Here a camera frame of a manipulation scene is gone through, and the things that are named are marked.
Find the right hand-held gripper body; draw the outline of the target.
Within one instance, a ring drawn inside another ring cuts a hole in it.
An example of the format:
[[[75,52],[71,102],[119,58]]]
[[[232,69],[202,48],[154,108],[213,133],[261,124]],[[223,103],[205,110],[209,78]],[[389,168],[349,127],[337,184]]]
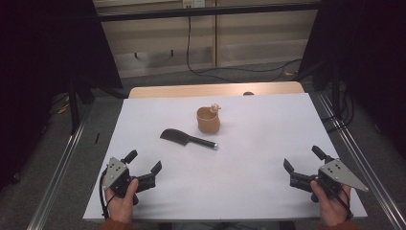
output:
[[[316,181],[323,188],[327,197],[337,197],[344,185],[366,193],[370,190],[370,188],[338,158],[331,158],[323,163],[310,164],[306,169],[300,168],[298,171],[292,165],[289,165],[289,185],[295,189],[311,193],[311,200],[318,202],[319,198],[311,188],[311,181]]]

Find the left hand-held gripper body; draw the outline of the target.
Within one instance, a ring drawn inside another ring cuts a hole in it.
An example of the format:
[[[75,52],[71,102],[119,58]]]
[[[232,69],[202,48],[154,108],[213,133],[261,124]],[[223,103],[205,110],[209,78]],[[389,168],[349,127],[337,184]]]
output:
[[[156,175],[148,173],[141,176],[131,176],[129,174],[128,164],[122,162],[123,159],[118,160],[115,157],[111,157],[106,167],[106,175],[104,176],[103,190],[111,189],[115,192],[115,195],[119,198],[124,198],[126,190],[133,179],[137,179],[139,182],[137,193],[149,190],[156,186]],[[133,196],[133,204],[137,205],[139,199],[137,195]]]

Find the black comb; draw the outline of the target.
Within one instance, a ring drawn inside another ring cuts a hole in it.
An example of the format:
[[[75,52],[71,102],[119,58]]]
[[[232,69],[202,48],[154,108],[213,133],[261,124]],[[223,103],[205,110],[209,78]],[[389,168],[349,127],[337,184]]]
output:
[[[190,136],[189,134],[174,128],[165,129],[161,133],[160,138],[172,141],[182,146],[186,146],[188,143],[195,143],[213,150],[218,149],[218,143]]]

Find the tan holder with bear figure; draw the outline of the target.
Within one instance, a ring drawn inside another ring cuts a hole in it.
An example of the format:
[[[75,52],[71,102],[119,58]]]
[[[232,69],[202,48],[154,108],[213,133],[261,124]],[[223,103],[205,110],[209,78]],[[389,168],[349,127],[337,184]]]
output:
[[[215,134],[220,129],[218,112],[220,105],[213,103],[211,106],[202,106],[196,111],[198,129],[203,133]]]

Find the person's right hand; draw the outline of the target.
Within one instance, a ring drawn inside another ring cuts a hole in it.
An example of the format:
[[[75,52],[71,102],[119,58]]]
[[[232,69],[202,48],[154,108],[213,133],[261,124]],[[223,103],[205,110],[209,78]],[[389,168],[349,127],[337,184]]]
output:
[[[319,199],[321,226],[333,228],[343,224],[348,219],[347,209],[337,198],[328,198],[323,187],[316,181],[311,181],[310,186]]]

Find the person's left hand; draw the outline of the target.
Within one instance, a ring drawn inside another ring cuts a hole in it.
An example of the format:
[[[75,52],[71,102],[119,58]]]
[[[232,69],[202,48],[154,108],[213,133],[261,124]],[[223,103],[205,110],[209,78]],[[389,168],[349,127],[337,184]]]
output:
[[[108,202],[107,209],[109,216],[118,222],[130,224],[133,215],[133,196],[136,194],[139,182],[133,179],[127,190],[124,198],[119,198],[111,189],[105,191],[105,199]]]

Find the white table sheet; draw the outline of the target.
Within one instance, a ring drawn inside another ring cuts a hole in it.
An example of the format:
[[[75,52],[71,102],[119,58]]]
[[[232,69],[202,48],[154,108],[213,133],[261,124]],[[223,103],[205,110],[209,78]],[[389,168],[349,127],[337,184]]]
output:
[[[220,129],[210,136],[217,149],[164,140],[166,128],[201,137],[196,111],[219,104]],[[306,93],[265,96],[129,99],[106,152],[108,158],[138,155],[133,175],[156,164],[154,188],[138,195],[138,221],[247,221],[311,219],[319,215],[309,193],[290,187],[283,162],[314,174],[319,147],[337,154]]]

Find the black stand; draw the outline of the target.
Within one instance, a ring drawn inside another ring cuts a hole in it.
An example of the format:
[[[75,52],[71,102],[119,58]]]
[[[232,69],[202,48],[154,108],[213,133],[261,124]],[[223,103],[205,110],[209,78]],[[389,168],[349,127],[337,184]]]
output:
[[[340,113],[340,77],[338,73],[338,67],[335,64],[334,59],[321,59],[311,61],[303,59],[299,74],[295,78],[295,81],[302,81],[307,77],[312,77],[313,88],[316,91],[322,91],[327,88],[327,85],[331,84],[331,97],[332,108],[335,114]]]
[[[108,95],[117,99],[128,98],[127,94],[111,87],[107,87],[105,84],[97,82],[96,80],[91,80],[86,77],[69,79],[68,96],[72,120],[72,134],[75,134],[79,130],[79,126],[81,124],[77,97],[79,97],[84,104],[92,104],[95,101],[95,96],[91,91],[92,88],[100,89],[102,92],[107,93]]]

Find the light wooden table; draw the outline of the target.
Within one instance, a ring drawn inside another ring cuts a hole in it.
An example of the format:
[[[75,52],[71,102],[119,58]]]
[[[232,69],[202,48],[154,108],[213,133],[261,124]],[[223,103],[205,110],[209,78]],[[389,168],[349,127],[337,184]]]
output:
[[[243,96],[250,94],[299,94],[304,92],[299,82],[277,81],[134,87],[130,90],[128,98]]]

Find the black curtain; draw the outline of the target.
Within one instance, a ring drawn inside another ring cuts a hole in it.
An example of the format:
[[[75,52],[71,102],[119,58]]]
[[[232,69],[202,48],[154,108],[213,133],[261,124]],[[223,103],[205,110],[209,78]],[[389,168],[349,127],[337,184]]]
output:
[[[0,191],[50,118],[54,96],[122,82],[94,0],[0,0]]]
[[[406,0],[321,0],[299,72],[333,74],[406,158]]]

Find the long beige desk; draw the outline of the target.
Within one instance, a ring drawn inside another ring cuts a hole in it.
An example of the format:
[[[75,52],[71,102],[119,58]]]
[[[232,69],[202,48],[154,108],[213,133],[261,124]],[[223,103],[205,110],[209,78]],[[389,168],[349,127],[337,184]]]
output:
[[[206,7],[300,3],[309,0],[205,0]],[[96,11],[181,10],[182,0],[93,0]],[[316,11],[194,16],[103,22],[121,78],[143,77],[301,58]]]

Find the black horizontal bar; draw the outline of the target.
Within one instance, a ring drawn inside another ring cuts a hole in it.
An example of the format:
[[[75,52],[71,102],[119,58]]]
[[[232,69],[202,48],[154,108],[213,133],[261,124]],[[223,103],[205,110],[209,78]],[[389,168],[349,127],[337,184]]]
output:
[[[161,10],[161,11],[138,11],[138,12],[114,12],[100,13],[97,18],[100,22],[161,19],[175,17],[192,16],[213,16],[241,13],[262,13],[262,12],[295,12],[318,10],[324,5],[322,1],[303,2],[303,3],[285,3],[255,6],[233,6],[233,7],[211,7],[198,9],[181,10]]]

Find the white power socket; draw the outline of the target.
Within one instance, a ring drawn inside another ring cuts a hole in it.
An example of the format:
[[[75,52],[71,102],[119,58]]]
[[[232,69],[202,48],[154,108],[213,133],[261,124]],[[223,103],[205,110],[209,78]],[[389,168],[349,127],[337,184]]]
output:
[[[182,0],[184,9],[205,8],[205,0]]]

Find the metal floor rail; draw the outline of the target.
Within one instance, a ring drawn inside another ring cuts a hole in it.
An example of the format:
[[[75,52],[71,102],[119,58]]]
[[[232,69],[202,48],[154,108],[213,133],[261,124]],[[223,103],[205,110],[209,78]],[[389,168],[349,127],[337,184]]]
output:
[[[372,166],[363,154],[363,151],[359,148],[359,146],[353,139],[347,126],[335,117],[332,109],[332,102],[330,101],[328,96],[324,93],[318,93],[317,97],[323,105],[327,115],[331,116],[331,121],[334,125],[333,131],[337,132],[340,135],[348,151],[350,152],[354,163],[357,165],[359,171],[363,174],[365,180],[369,185],[370,191],[376,197],[377,202],[381,206],[383,212],[393,226],[394,230],[406,230],[406,218],[403,217],[391,195],[382,184],[380,179],[377,177],[377,174],[372,169]]]
[[[71,158],[79,143],[84,126],[85,122],[80,122],[73,134],[70,136],[51,181],[47,186],[45,194],[37,205],[34,215],[26,230],[43,230],[51,209],[56,201],[58,190],[61,186],[64,175],[66,174]]]

